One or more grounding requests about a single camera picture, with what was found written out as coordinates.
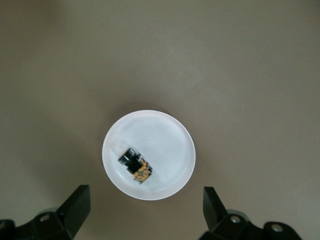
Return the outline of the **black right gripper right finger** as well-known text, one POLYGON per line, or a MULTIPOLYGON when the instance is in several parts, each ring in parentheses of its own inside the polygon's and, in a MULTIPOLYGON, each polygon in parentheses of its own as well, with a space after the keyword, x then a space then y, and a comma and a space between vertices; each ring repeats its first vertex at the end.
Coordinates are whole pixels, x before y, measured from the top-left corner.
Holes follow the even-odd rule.
POLYGON ((269 221, 259 228, 243 212, 227 210, 213 187, 203 189, 202 210, 208 231, 201 240, 303 240, 285 223, 269 221))

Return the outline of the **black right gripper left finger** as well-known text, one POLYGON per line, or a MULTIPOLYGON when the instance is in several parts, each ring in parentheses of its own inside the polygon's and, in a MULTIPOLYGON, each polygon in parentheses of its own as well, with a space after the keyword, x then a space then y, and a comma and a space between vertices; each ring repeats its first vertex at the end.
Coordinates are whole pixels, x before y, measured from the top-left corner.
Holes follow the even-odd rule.
POLYGON ((60 207, 42 211, 23 225, 0 219, 0 240, 74 240, 90 211, 90 186, 80 185, 60 207))

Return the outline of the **orange and black push-button switch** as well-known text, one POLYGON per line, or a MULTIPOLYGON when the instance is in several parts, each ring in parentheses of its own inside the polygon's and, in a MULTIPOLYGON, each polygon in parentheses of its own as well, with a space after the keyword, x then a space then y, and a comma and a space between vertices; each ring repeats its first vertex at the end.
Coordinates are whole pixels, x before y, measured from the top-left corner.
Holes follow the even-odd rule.
POLYGON ((132 175, 134 181, 143 184, 153 173, 153 168, 144 159, 144 157, 132 148, 118 159, 118 162, 126 167, 126 170, 132 175))

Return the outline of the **pink round plate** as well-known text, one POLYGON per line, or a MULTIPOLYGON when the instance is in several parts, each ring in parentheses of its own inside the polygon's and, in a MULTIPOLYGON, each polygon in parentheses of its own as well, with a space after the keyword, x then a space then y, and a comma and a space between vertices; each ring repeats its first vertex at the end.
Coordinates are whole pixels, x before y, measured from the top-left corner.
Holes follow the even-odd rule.
POLYGON ((173 196, 190 180, 196 149, 188 130, 174 117, 156 110, 131 112, 108 130, 102 145, 102 162, 110 181, 135 199, 157 201, 173 196), (152 167, 143 183, 118 159, 132 148, 152 167))

